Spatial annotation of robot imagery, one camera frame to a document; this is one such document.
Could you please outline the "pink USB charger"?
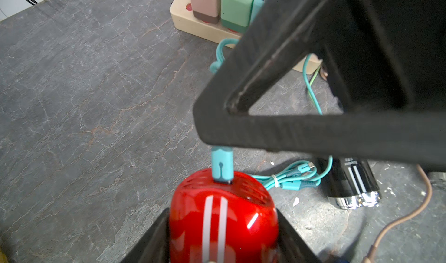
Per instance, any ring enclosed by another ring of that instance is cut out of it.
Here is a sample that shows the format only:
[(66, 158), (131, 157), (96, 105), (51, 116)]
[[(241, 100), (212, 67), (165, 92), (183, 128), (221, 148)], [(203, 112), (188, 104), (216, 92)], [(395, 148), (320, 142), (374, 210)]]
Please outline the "pink USB charger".
[(193, 15), (206, 23), (217, 24), (220, 19), (221, 0), (190, 0)]

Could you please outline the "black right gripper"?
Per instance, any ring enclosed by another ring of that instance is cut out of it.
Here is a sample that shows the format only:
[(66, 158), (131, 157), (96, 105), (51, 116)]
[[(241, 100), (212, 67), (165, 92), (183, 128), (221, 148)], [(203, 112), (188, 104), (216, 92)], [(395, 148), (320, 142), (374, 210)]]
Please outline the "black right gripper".
[(346, 113), (446, 111), (446, 0), (312, 0)]

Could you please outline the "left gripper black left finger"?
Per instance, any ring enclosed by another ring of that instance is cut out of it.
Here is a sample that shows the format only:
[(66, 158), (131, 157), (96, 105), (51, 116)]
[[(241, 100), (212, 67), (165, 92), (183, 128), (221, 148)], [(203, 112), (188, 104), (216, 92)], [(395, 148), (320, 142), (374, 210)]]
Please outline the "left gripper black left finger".
[(144, 233), (121, 263), (169, 263), (169, 208)]

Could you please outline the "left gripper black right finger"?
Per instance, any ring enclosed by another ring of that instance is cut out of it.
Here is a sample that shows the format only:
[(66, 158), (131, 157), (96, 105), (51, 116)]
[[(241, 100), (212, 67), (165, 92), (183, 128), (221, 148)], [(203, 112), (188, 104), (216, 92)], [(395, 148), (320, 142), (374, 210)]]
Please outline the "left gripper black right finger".
[(278, 214), (278, 263), (322, 263), (285, 216)]

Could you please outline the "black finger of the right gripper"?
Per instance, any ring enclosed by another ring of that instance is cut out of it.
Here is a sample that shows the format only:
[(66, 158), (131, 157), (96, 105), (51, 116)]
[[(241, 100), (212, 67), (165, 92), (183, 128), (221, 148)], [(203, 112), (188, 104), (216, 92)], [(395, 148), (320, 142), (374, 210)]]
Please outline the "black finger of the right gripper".
[(312, 0), (266, 1), (195, 102), (193, 116), (201, 140), (210, 145), (445, 166), (446, 112), (248, 114), (308, 54), (324, 62), (311, 6)]

